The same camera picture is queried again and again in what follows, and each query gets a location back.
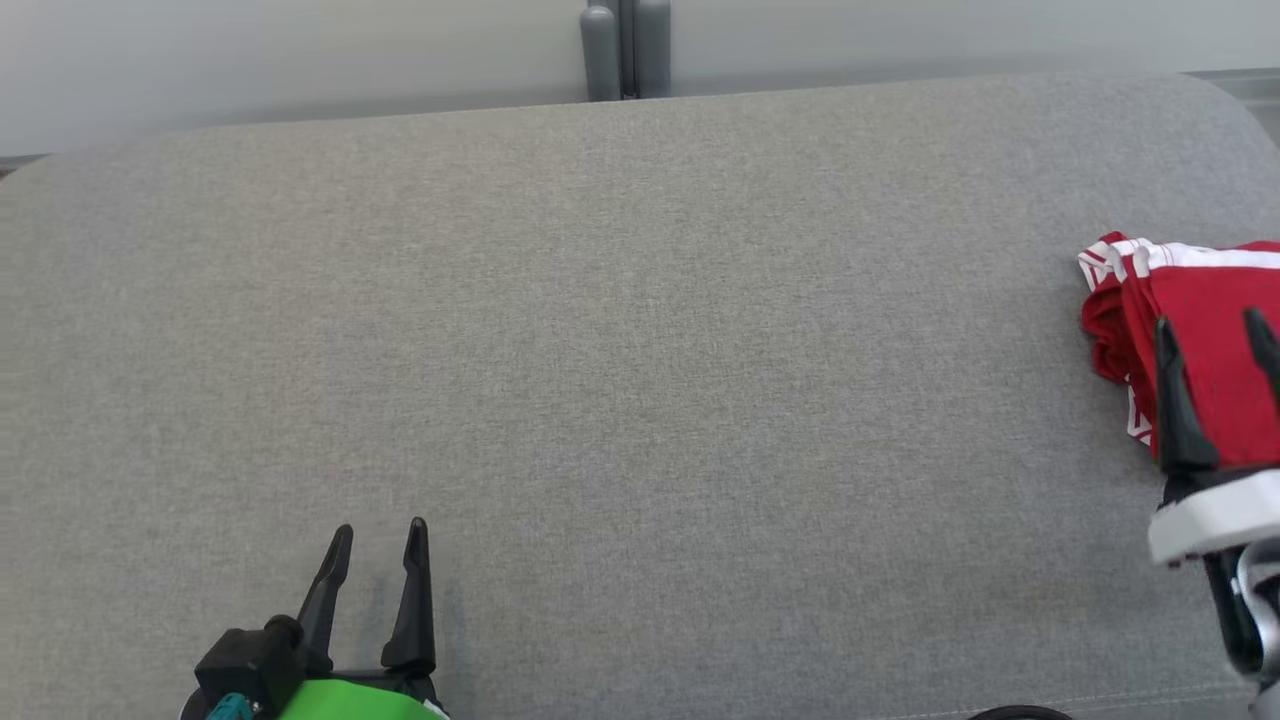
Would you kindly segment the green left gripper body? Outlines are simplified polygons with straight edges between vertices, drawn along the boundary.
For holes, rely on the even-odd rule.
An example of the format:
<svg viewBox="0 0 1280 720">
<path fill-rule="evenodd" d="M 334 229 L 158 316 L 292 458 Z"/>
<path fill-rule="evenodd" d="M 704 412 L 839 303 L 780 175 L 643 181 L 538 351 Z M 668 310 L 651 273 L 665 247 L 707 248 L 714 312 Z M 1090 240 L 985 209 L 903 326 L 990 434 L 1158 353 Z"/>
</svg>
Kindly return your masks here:
<svg viewBox="0 0 1280 720">
<path fill-rule="evenodd" d="M 329 676 L 301 684 L 275 720 L 451 720 L 425 676 Z"/>
</svg>

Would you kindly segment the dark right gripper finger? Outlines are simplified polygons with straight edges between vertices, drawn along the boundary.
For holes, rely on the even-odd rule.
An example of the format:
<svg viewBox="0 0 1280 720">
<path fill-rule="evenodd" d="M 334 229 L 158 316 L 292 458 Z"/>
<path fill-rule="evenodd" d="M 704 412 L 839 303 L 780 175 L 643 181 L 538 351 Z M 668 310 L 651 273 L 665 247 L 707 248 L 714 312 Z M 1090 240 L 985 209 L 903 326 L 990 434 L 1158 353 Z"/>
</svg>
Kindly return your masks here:
<svg viewBox="0 0 1280 720">
<path fill-rule="evenodd" d="M 1268 382 L 1275 406 L 1280 407 L 1280 340 L 1258 307 L 1247 307 L 1243 320 L 1254 364 Z"/>
<path fill-rule="evenodd" d="M 1167 316 L 1155 325 L 1155 366 L 1161 470 L 1170 480 L 1216 470 L 1219 454 L 1201 427 L 1181 347 Z"/>
</svg>

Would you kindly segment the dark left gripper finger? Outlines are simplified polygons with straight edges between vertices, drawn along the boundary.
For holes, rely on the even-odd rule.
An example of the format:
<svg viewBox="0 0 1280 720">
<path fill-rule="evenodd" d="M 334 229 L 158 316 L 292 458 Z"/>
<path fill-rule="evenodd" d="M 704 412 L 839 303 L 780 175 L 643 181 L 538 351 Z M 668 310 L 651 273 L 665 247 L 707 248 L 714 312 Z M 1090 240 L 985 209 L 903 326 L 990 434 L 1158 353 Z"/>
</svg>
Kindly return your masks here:
<svg viewBox="0 0 1280 720">
<path fill-rule="evenodd" d="M 429 676 L 436 669 L 433 578 L 429 529 L 413 518 L 404 544 L 406 573 L 390 639 L 381 648 L 381 666 L 393 673 Z"/>
<path fill-rule="evenodd" d="M 302 630 L 300 646 L 307 674 L 328 674 L 334 664 L 329 655 L 337 596 L 346 583 L 355 532 L 351 524 L 337 528 L 302 602 L 297 621 Z"/>
</svg>

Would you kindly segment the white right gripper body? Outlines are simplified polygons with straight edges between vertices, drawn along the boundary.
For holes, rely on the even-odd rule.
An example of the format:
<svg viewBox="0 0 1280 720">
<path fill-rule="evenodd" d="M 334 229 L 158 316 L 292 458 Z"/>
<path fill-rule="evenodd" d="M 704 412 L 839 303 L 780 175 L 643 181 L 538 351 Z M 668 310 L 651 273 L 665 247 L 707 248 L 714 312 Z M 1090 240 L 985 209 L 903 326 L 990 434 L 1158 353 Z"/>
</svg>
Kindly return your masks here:
<svg viewBox="0 0 1280 720">
<path fill-rule="evenodd" d="M 1161 507 L 1147 538 L 1156 565 L 1280 538 L 1280 468 L 1252 471 Z"/>
</svg>

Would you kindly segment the red white jersey shorts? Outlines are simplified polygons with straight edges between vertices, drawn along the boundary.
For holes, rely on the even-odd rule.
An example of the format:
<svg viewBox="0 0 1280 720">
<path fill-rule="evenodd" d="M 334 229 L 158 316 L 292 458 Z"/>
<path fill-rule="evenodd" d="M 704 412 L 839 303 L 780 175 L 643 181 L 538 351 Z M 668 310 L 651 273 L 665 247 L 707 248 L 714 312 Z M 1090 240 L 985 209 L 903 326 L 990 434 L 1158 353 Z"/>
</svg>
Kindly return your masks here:
<svg viewBox="0 0 1280 720">
<path fill-rule="evenodd" d="M 1155 324 L 1169 322 L 1204 436 L 1225 468 L 1280 464 L 1280 407 L 1254 361 L 1244 311 L 1280 322 L 1280 242 L 1236 249 L 1132 241 L 1120 282 L 1135 356 L 1135 409 L 1155 424 Z"/>
</svg>

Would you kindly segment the grey fabric sofa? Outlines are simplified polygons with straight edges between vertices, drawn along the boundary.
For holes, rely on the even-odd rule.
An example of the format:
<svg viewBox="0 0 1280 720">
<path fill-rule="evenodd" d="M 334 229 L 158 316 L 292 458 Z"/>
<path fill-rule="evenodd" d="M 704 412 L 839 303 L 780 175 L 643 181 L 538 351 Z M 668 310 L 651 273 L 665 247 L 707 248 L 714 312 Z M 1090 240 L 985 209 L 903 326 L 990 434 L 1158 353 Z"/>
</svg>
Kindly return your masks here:
<svg viewBox="0 0 1280 720">
<path fill-rule="evenodd" d="M 477 720 L 1248 720 L 1091 368 L 1110 231 L 1280 240 L 1187 76 L 237 126 L 0 182 L 0 720 L 177 720 L 410 521 Z"/>
</svg>

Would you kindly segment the grey metal post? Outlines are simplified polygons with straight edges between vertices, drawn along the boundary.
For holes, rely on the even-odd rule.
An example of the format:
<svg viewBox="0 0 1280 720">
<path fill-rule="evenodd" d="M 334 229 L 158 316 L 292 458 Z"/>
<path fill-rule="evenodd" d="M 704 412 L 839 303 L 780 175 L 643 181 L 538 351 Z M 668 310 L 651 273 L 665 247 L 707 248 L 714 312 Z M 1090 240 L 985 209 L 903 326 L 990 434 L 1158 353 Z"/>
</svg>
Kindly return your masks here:
<svg viewBox="0 0 1280 720">
<path fill-rule="evenodd" d="M 620 0 L 588 0 L 579 15 L 589 102 L 623 99 Z"/>
<path fill-rule="evenodd" d="M 636 97 L 668 97 L 672 87 L 672 1 L 634 3 L 634 81 Z"/>
</svg>

